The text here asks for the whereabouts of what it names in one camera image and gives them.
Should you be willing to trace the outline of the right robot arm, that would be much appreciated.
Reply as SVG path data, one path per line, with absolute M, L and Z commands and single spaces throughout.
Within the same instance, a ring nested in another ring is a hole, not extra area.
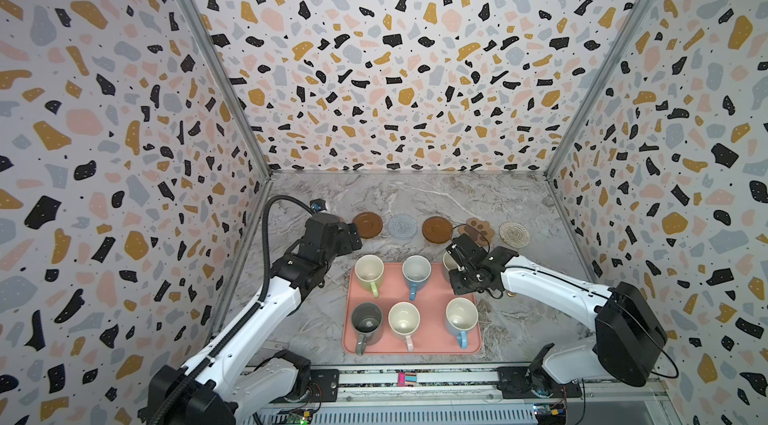
M 660 377 L 668 336 L 639 289 L 627 282 L 606 286 L 539 265 L 506 247 L 481 247 L 467 234 L 446 249 L 456 262 L 449 283 L 457 296 L 523 295 L 584 325 L 587 337 L 544 345 L 526 370 L 501 383 L 504 390 L 549 398 L 571 382 L 616 380 L 643 387 Z

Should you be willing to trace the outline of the light blue woven coaster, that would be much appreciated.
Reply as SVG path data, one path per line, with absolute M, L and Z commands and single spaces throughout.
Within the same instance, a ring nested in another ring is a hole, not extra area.
M 411 240 L 418 232 L 416 220 L 406 214 L 393 216 L 387 223 L 389 234 L 398 240 Z

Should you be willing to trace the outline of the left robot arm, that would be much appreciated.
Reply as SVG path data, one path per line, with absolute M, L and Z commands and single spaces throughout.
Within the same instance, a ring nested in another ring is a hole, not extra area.
M 271 259 L 269 214 L 280 201 L 308 213 L 304 231 L 284 254 Z M 283 350 L 251 373 L 253 356 L 309 294 L 325 284 L 333 261 L 362 247 L 358 228 L 329 213 L 316 199 L 291 196 L 267 200 L 262 214 L 262 285 L 235 318 L 181 367 L 163 366 L 152 377 L 146 419 L 150 424 L 243 424 L 276 399 L 307 394 L 310 360 Z

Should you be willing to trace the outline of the cork paw coaster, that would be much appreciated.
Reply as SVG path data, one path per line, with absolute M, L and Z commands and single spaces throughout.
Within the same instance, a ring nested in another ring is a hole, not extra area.
M 495 232 L 487 221 L 478 218 L 470 218 L 459 228 L 462 234 L 467 234 L 478 246 L 488 249 L 495 236 Z

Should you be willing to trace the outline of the light brown wooden coaster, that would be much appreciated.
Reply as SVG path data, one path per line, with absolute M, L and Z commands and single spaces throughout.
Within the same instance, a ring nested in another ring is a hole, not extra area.
M 451 239 L 453 233 L 452 223 L 441 216 L 427 218 L 422 224 L 424 238 L 433 244 L 443 244 Z

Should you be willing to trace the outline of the dark brown wooden coaster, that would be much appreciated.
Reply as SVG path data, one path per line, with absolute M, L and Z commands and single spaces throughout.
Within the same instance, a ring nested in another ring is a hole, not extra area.
M 353 218 L 352 223 L 357 227 L 362 239 L 373 239 L 383 230 L 383 220 L 374 212 L 359 213 Z

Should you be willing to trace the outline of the multicolour woven coaster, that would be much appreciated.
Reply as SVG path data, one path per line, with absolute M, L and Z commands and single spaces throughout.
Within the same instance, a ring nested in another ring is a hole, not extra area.
M 531 242 L 530 232 L 516 222 L 505 222 L 499 227 L 499 237 L 510 248 L 520 250 Z

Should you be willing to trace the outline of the green mug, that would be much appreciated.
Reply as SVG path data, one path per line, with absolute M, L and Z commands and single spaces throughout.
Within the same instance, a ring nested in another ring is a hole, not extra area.
M 354 275 L 358 283 L 368 290 L 374 298 L 380 296 L 384 273 L 384 262 L 376 255 L 364 255 L 356 261 L 354 266 Z

